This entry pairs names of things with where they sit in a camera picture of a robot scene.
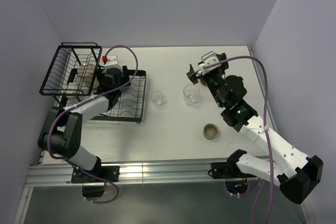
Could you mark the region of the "pink glazed mug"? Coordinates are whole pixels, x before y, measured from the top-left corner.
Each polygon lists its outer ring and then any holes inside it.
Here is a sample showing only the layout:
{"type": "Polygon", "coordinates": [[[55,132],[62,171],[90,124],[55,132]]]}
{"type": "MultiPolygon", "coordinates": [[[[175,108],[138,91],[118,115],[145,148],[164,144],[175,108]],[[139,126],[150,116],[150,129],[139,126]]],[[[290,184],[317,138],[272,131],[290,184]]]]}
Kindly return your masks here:
{"type": "Polygon", "coordinates": [[[96,89],[99,86],[99,81],[96,77],[93,77],[95,73],[95,65],[90,63],[84,63],[77,69],[77,75],[81,78],[86,87],[96,89]]]}

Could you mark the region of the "brown ceramic teacup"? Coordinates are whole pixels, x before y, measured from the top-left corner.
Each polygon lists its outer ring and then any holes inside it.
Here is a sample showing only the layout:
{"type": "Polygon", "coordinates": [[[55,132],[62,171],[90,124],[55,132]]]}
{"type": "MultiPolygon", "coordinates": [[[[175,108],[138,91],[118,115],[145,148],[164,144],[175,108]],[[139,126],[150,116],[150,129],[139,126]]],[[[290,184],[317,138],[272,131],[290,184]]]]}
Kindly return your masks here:
{"type": "Polygon", "coordinates": [[[200,79],[200,83],[201,83],[203,86],[205,86],[205,87],[207,86],[206,81],[205,81],[204,79],[202,79],[202,78],[200,79]]]}

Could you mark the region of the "blue plastic cup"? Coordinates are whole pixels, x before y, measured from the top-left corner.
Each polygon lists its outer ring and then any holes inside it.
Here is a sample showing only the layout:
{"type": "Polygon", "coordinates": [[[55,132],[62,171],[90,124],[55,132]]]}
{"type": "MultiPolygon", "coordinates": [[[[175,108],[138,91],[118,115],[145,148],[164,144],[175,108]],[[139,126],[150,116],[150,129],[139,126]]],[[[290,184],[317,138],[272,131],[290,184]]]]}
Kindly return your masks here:
{"type": "Polygon", "coordinates": [[[122,67],[122,80],[121,80],[121,91],[124,91],[128,88],[130,81],[130,74],[127,66],[122,67]]]}

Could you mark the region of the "white ceramic mug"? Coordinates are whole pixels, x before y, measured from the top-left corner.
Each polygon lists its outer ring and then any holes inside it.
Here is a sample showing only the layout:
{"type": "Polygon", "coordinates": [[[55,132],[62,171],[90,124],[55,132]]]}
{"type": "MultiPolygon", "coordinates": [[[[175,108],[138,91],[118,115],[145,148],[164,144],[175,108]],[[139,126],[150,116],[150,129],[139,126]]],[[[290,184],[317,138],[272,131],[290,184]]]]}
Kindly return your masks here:
{"type": "Polygon", "coordinates": [[[65,95],[67,98],[74,98],[75,96],[86,95],[86,88],[83,87],[83,81],[77,80],[64,85],[65,95]]]}

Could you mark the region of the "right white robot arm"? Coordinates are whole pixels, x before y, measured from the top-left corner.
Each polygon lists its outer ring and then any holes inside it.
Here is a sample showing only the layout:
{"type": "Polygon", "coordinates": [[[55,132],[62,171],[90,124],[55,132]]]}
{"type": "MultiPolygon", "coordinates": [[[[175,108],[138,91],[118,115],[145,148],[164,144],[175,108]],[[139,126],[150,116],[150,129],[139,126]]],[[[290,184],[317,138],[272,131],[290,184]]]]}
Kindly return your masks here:
{"type": "Polygon", "coordinates": [[[269,154],[269,160],[236,150],[227,159],[228,173],[234,177],[253,175],[279,187],[282,194],[295,204],[301,204],[320,183],[323,161],[309,156],[288,143],[266,123],[245,100],[247,90],[243,78],[227,76],[229,59],[213,51],[201,57],[198,69],[190,68],[187,77],[193,84],[203,80],[217,106],[222,108],[225,123],[247,137],[269,154]]]}

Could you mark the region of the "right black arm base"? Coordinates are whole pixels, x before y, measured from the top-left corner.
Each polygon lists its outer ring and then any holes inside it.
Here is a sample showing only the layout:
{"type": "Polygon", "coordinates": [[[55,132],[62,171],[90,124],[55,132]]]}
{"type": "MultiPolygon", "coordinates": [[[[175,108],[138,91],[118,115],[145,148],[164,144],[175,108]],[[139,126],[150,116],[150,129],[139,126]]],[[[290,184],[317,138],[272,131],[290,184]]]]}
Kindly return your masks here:
{"type": "Polygon", "coordinates": [[[227,190],[233,194],[243,194],[248,189],[248,179],[256,178],[254,175],[244,174],[228,162],[213,162],[207,172],[212,179],[237,179],[225,183],[227,190]]]}

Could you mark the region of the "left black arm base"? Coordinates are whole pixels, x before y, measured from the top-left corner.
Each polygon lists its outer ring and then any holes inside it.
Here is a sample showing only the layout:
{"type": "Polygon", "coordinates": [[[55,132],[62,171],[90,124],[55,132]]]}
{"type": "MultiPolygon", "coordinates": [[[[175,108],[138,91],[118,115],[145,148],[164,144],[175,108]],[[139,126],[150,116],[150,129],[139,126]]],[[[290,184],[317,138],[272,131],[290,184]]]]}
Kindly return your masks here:
{"type": "Polygon", "coordinates": [[[119,180],[120,166],[101,166],[97,171],[86,171],[74,167],[71,183],[82,185],[82,195],[85,200],[95,204],[106,204],[115,201],[119,195],[119,187],[116,182],[119,180]],[[109,200],[102,200],[107,185],[115,188],[115,195],[109,200]]]}

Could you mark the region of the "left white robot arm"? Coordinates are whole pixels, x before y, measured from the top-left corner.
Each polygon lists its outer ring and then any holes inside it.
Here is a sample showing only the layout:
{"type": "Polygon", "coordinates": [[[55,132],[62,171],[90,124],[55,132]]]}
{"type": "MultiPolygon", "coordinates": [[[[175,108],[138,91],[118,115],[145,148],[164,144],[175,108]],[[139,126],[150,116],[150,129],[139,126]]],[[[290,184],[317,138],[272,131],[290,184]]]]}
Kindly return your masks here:
{"type": "Polygon", "coordinates": [[[97,95],[72,107],[52,107],[47,113],[38,147],[56,158],[63,158],[83,170],[91,182],[102,176],[101,159],[81,146],[82,125],[100,113],[111,110],[130,84],[127,66],[111,67],[100,75],[97,95]]]}

